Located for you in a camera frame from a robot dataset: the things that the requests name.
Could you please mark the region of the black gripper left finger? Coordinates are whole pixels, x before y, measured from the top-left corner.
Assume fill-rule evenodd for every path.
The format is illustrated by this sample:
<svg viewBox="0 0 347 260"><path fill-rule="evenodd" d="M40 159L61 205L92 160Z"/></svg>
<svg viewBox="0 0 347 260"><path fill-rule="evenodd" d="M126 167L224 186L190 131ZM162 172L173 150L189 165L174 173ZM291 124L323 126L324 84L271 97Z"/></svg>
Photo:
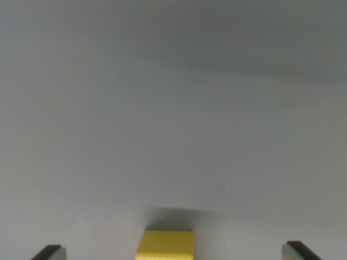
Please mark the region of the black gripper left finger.
<svg viewBox="0 0 347 260"><path fill-rule="evenodd" d="M31 260L66 260L66 248L61 245L47 245Z"/></svg>

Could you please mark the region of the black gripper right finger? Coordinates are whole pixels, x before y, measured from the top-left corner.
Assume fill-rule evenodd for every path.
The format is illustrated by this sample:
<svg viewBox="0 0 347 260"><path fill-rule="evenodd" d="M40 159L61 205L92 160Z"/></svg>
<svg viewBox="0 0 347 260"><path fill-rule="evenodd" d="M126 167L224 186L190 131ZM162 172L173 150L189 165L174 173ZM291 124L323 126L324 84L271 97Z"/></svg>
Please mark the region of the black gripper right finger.
<svg viewBox="0 0 347 260"><path fill-rule="evenodd" d="M322 260L299 240L288 241L282 245L282 260Z"/></svg>

